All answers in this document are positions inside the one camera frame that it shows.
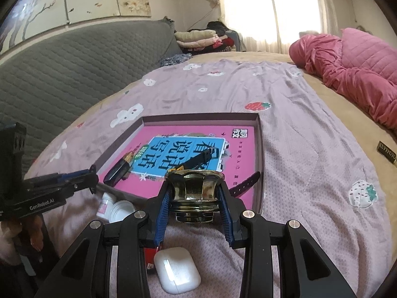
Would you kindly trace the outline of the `red and black packet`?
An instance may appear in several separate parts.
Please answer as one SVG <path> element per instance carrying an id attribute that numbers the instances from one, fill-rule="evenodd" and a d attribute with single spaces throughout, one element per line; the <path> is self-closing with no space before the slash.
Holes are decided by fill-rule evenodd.
<path id="1" fill-rule="evenodd" d="M 156 248 L 144 248 L 144 258 L 145 258 L 145 267 L 146 271 L 151 272 L 155 269 L 154 257 L 158 251 L 162 249 L 162 244 L 160 244 Z"/>

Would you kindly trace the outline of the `white earbuds case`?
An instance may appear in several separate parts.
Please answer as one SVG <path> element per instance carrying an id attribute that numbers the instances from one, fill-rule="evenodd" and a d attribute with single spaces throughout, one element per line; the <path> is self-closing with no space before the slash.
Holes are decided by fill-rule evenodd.
<path id="1" fill-rule="evenodd" d="M 182 247 L 160 250 L 154 255 L 154 265 L 163 290 L 172 295 L 198 288 L 201 276 L 190 252 Z"/>

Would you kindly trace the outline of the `small white pill bottle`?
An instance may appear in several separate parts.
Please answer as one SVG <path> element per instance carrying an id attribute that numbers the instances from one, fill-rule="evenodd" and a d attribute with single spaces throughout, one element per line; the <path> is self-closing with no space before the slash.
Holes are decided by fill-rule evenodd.
<path id="1" fill-rule="evenodd" d="M 108 223 L 110 221 L 111 211 L 116 201 L 117 198 L 115 195 L 104 192 L 96 213 L 96 217 L 101 221 L 104 221 L 104 223 Z"/>

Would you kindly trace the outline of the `black and yellow wristwatch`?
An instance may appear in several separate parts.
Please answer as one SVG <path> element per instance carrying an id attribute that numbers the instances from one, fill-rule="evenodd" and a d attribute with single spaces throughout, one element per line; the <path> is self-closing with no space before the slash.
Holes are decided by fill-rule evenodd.
<path id="1" fill-rule="evenodd" d="M 204 151 L 200 152 L 198 155 L 191 157 L 187 161 L 183 163 L 179 163 L 178 165 L 171 167 L 167 170 L 167 172 L 173 172 L 178 170 L 196 170 L 200 168 L 202 165 L 206 165 L 213 158 L 213 153 L 217 152 L 218 148 L 208 147 Z M 234 198 L 238 198 L 245 194 L 251 187 L 253 187 L 257 181 L 259 181 L 261 177 L 260 172 L 255 172 L 249 178 L 245 179 L 243 182 L 236 184 L 234 187 L 230 188 L 230 194 Z"/>

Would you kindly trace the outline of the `white bottle cap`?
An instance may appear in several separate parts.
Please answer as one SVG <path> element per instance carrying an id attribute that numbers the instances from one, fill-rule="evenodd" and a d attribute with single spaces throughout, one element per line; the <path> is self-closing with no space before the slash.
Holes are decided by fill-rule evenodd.
<path id="1" fill-rule="evenodd" d="M 120 200 L 114 204 L 110 211 L 109 223 L 116 223 L 124 220 L 127 216 L 134 213 L 136 208 L 127 200 Z"/>

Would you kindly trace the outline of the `black gold lipstick tube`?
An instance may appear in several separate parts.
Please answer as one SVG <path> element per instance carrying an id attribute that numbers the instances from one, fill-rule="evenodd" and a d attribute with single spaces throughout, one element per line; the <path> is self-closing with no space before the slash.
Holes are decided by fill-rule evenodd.
<path id="1" fill-rule="evenodd" d="M 108 171 L 103 183 L 114 187 L 129 172 L 134 158 L 134 152 L 130 151 L 123 155 Z"/>

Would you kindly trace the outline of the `shallow grey cardboard box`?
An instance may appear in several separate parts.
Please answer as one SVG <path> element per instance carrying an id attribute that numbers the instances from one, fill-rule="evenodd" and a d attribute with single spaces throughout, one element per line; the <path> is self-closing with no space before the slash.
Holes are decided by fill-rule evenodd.
<path id="1" fill-rule="evenodd" d="M 99 159 L 96 160 L 97 169 L 104 165 L 106 161 L 110 158 L 111 152 L 118 149 L 130 134 L 137 131 L 144 124 L 152 125 L 231 125 L 231 124 L 241 124 L 244 126 L 253 126 L 255 129 L 255 150 L 256 154 L 256 164 L 258 171 L 263 173 L 264 171 L 264 154 L 263 154 L 263 138 L 261 131 L 261 124 L 259 116 L 253 113 L 208 113 L 208 114 L 172 114 L 172 115 L 162 115 L 162 116 L 145 116 L 134 122 L 125 132 L 118 137 L 111 146 L 106 149 L 104 154 L 102 154 Z M 120 198 L 125 198 L 134 203 L 146 201 L 148 198 L 136 198 L 133 195 L 126 194 L 115 188 L 113 189 L 115 193 Z"/>

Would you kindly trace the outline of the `pink and blue book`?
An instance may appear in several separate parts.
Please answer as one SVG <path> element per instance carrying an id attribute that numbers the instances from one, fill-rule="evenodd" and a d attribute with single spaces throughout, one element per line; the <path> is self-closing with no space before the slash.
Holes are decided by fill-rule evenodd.
<path id="1" fill-rule="evenodd" d="M 212 159 L 202 168 L 222 172 L 230 188 L 258 171 L 253 126 L 144 124 L 111 152 L 110 158 L 99 167 L 99 180 L 104 180 L 123 155 L 133 152 L 130 173 L 115 188 L 136 198 L 151 198 L 158 194 L 170 168 L 209 147 L 213 148 Z"/>

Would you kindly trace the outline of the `grey quilted headboard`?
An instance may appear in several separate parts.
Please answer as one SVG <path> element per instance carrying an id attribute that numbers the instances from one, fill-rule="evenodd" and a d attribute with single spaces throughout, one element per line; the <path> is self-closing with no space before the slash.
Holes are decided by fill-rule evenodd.
<path id="1" fill-rule="evenodd" d="M 1 64 L 1 122 L 27 128 L 22 172 L 85 111 L 180 53 L 174 22 L 123 21 L 59 34 Z"/>

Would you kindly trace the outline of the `purple patterned bedsheet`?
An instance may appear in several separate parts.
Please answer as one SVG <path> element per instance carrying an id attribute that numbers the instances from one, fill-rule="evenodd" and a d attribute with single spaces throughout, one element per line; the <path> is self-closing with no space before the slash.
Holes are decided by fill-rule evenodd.
<path id="1" fill-rule="evenodd" d="M 89 168 L 140 116 L 258 113 L 265 149 L 265 219 L 297 219 L 358 297 L 371 297 L 392 265 L 386 196 L 352 133 L 287 63 L 221 60 L 162 67 L 59 135 L 28 177 Z"/>

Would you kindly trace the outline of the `small black labelled box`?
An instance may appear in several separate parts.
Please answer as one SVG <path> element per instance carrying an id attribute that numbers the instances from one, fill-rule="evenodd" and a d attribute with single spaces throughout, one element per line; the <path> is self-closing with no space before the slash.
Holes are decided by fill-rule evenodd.
<path id="1" fill-rule="evenodd" d="M 377 144 L 377 151 L 380 154 L 382 154 L 390 163 L 396 165 L 397 163 L 396 153 L 392 151 L 386 144 L 379 141 L 379 143 Z"/>

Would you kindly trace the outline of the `stack of folded clothes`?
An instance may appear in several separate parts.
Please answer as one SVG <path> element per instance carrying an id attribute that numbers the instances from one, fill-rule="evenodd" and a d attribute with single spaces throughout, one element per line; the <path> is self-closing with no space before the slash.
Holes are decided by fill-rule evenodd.
<path id="1" fill-rule="evenodd" d="M 213 52 L 246 52 L 241 34 L 229 29 L 223 22 L 209 22 L 205 29 L 174 32 L 177 44 L 184 54 L 202 55 Z"/>

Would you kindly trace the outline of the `pink quilted duvet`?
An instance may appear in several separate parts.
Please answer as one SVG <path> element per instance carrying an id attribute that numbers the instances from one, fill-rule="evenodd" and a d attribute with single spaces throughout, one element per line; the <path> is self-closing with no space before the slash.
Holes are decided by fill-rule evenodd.
<path id="1" fill-rule="evenodd" d="M 367 32 L 306 34 L 289 47 L 291 60 L 396 133 L 396 49 Z"/>

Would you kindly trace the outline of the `white sheer curtains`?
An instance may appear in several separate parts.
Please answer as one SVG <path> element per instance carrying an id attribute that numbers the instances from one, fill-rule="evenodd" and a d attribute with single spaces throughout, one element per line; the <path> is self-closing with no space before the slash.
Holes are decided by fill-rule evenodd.
<path id="1" fill-rule="evenodd" d="M 246 50 L 286 54 L 302 34 L 338 34 L 333 0 L 209 0 Z"/>

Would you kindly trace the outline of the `blossom wall painting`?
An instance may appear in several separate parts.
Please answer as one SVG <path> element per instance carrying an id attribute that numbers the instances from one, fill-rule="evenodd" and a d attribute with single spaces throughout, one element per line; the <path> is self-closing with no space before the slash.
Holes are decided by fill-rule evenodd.
<path id="1" fill-rule="evenodd" d="M 1 25 L 1 53 L 57 27 L 117 16 L 149 18 L 149 0 L 18 0 Z"/>

